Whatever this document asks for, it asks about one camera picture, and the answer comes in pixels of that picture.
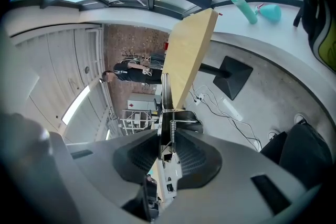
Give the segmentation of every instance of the person's arm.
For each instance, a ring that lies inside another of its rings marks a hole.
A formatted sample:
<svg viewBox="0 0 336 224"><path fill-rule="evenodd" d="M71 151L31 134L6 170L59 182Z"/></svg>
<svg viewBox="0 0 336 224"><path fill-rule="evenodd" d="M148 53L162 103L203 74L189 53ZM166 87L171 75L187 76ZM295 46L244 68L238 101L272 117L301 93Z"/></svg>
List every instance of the person's arm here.
<svg viewBox="0 0 336 224"><path fill-rule="evenodd" d="M127 64L127 67L128 68L142 69L142 70L148 68L146 66L137 65L136 63L130 63L130 62Z"/></svg>

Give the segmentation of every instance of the black t-shirt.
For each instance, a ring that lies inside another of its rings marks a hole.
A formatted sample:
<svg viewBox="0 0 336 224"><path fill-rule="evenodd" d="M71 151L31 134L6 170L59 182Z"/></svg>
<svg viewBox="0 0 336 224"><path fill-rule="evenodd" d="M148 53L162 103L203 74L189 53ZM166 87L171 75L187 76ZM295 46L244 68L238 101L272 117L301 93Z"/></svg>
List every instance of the black t-shirt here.
<svg viewBox="0 0 336 224"><path fill-rule="evenodd" d="M113 72L119 80L146 82L146 75L142 73L142 69L128 68L126 62L116 63L113 67Z"/></svg>

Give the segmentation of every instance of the white cable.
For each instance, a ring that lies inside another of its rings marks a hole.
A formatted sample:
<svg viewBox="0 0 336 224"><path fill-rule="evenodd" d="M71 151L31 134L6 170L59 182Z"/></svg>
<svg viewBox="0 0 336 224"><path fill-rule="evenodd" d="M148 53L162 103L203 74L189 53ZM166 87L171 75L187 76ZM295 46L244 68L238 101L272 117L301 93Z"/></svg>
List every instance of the white cable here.
<svg viewBox="0 0 336 224"><path fill-rule="evenodd" d="M249 128L251 129L251 133L252 133L253 138L254 138L254 139L258 139L258 140L260 141L260 139L257 138L257 137L255 136L255 134L254 134L254 132L253 132L253 130L252 130L251 125L249 125L248 123L241 122L241 121L239 121L239 120L233 119L229 114L227 114L227 113L225 113L225 112L223 112L222 110L219 109L219 106L218 106L218 102L217 102L217 100L216 100L216 97L215 97L214 93L209 89L209 87L208 87L207 85L202 85L202 86L200 86L197 90L195 90L195 94L196 94L196 92L197 92L201 87L206 87L206 88L208 89L208 91L212 94L212 96L214 97L214 100L215 100L216 104L211 100L210 96L209 96L207 93L203 93L203 95L207 95L207 96L209 97L210 102L217 108L217 110L218 110L222 115L228 117L229 123L231 124L232 127L234 127L235 129L238 129L238 128L236 128L236 126L233 125L233 123L232 123L230 120L232 120L232 121L234 121L234 122L238 122L238 123L244 124L244 125L247 125L247 126L249 126ZM261 147L260 142L259 142L258 140L256 140L256 141L258 142L258 149L254 146L254 144L251 143L250 140L248 140L248 141L250 142L250 144L251 144L257 151L259 151L259 149L260 149L260 147Z"/></svg>

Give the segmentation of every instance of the black metal pole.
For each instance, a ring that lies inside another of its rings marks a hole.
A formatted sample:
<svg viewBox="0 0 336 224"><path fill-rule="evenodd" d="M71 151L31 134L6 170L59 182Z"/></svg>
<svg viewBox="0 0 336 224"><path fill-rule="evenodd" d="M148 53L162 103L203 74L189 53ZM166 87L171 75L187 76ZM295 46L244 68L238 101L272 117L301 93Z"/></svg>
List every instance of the black metal pole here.
<svg viewBox="0 0 336 224"><path fill-rule="evenodd" d="M224 79L228 79L232 75L232 73L230 73L228 71L221 70L219 68L215 68L215 67L212 67L212 66L208 66L204 63L202 63L201 66L199 67L199 71L203 72L203 73L208 73L208 74L211 74L211 75L219 76L219 77L224 78Z"/></svg>

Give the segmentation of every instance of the black pants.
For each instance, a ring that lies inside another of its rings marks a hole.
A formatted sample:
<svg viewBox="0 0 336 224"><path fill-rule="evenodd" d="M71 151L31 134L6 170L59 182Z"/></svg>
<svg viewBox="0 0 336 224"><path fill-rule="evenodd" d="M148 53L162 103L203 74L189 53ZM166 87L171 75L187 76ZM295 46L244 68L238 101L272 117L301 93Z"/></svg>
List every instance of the black pants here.
<svg viewBox="0 0 336 224"><path fill-rule="evenodd" d="M152 69L152 76L146 76L147 84L162 84L161 82L162 70Z"/></svg>
<svg viewBox="0 0 336 224"><path fill-rule="evenodd" d="M332 166L327 144L309 124L296 124L275 136L261 151L297 177L307 189L321 183Z"/></svg>

